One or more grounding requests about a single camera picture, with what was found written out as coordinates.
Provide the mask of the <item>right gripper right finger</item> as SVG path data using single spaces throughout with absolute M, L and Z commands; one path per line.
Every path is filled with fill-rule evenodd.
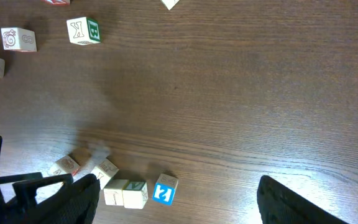
M 257 205 L 263 224 L 346 224 L 268 175 L 260 178 Z

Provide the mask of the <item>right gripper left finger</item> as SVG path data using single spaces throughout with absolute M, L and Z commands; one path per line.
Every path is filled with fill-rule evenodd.
M 88 174 L 39 204 L 35 222 L 92 224 L 99 192 L 99 180 L 95 175 Z

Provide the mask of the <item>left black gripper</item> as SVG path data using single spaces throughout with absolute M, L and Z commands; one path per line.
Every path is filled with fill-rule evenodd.
M 36 207 L 38 189 L 57 183 L 66 188 L 73 183 L 73 178 L 68 174 L 44 177 L 40 172 L 0 176 L 0 223 Z

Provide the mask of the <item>wooden block letter T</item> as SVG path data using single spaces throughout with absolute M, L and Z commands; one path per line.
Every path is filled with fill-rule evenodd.
M 113 179 L 103 189 L 106 205 L 123 206 L 123 190 L 128 186 L 127 179 Z

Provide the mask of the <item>wooden block number four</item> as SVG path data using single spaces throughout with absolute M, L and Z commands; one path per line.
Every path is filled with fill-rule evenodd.
M 71 174 L 74 176 L 80 168 L 80 165 L 69 155 L 55 161 L 48 171 L 48 175 Z

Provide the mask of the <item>wooden block number one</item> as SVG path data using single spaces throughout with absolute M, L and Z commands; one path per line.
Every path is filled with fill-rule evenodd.
M 91 173 L 99 180 L 100 189 L 102 190 L 118 171 L 118 167 L 116 167 L 108 158 L 105 158 L 94 167 Z

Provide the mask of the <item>wooden block letter N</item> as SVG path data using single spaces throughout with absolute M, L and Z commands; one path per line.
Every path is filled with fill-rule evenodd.
M 143 209 L 149 198 L 147 183 L 130 181 L 122 194 L 125 208 Z

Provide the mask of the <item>wooden block blue two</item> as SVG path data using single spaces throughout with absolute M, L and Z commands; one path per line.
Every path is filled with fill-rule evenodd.
M 177 191 L 178 178 L 161 174 L 155 184 L 152 200 L 171 206 Z

